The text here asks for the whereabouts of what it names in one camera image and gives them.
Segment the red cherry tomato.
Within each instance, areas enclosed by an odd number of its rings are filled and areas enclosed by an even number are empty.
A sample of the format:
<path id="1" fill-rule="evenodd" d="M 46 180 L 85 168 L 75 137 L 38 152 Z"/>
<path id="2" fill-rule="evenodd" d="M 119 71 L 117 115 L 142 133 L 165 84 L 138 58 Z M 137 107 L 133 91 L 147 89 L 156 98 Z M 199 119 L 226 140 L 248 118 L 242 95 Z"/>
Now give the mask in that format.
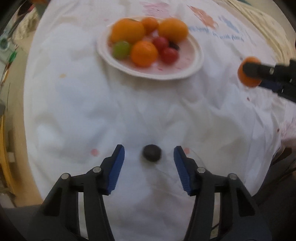
<path id="1" fill-rule="evenodd" d="M 179 52 L 174 48 L 167 47 L 161 51 L 160 56 L 163 63 L 171 65 L 179 59 Z"/>
<path id="2" fill-rule="evenodd" d="M 160 53 L 163 49 L 169 47 L 169 41 L 164 37 L 156 37 L 153 39 L 152 43 Z"/>

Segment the large orange with leaf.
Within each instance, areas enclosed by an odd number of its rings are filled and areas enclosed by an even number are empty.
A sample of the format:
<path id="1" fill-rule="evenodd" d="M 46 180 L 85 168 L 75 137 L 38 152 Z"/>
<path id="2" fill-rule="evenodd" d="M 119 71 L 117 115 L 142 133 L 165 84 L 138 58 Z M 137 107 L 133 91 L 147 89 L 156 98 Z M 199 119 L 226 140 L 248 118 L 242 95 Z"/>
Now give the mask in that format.
<path id="1" fill-rule="evenodd" d="M 144 37 L 145 28 L 141 22 L 130 18 L 124 18 L 112 25 L 109 39 L 113 43 L 126 41 L 130 44 L 134 44 Z"/>

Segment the green lime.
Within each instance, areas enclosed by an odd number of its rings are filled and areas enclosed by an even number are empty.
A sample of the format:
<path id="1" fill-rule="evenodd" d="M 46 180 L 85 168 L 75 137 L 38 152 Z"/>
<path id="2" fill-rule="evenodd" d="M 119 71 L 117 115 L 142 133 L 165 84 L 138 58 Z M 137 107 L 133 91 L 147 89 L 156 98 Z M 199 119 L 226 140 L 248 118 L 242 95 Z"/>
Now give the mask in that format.
<path id="1" fill-rule="evenodd" d="M 126 41 L 120 41 L 112 46 L 112 56 L 115 59 L 126 59 L 130 54 L 131 44 Z"/>

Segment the white cartoon bedsheet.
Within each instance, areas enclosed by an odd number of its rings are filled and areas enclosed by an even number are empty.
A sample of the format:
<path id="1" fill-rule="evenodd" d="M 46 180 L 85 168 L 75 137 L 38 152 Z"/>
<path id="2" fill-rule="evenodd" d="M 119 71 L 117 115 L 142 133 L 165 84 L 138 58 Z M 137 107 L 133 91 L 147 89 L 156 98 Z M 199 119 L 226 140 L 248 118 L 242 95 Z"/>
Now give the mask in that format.
<path id="1" fill-rule="evenodd" d="M 148 14 L 189 26 L 205 55 L 200 71 L 153 81 L 98 56 L 97 39 L 110 23 Z M 86 173 L 118 144 L 125 161 L 105 201 L 116 240 L 184 238 L 194 199 L 182 189 L 176 146 L 214 174 L 237 174 L 255 194 L 292 111 L 271 91 L 240 83 L 237 69 L 248 56 L 275 63 L 265 39 L 213 1 L 51 1 L 24 87 L 28 159 L 41 197 L 61 174 Z M 151 144 L 162 150 L 157 162 L 142 155 Z"/>

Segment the small orange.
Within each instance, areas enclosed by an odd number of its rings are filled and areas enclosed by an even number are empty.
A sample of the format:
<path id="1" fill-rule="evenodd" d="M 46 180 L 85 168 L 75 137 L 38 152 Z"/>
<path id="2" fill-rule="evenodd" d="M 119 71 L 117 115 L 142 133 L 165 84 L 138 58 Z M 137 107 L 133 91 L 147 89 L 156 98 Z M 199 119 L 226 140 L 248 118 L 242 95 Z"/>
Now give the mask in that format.
<path id="1" fill-rule="evenodd" d="M 254 56 L 249 56 L 247 58 L 245 58 L 242 63 L 240 64 L 238 71 L 237 71 L 237 75 L 238 75 L 238 79 L 240 80 L 240 82 L 245 85 L 246 87 L 250 87 L 250 88 L 255 88 L 257 86 L 260 85 L 260 83 L 262 82 L 261 79 L 258 78 L 251 78 L 248 77 L 244 72 L 243 72 L 243 65 L 247 62 L 253 62 L 253 63 L 261 63 L 261 61 L 254 57 Z"/>
<path id="2" fill-rule="evenodd" d="M 153 33 L 155 30 L 158 29 L 158 26 L 159 26 L 158 20 L 151 16 L 143 18 L 141 20 L 141 23 L 144 26 L 146 35 L 150 35 L 151 33 Z"/>
<path id="3" fill-rule="evenodd" d="M 131 61 L 139 67 L 149 67 L 157 61 L 159 56 L 158 50 L 152 42 L 138 41 L 130 51 Z"/>

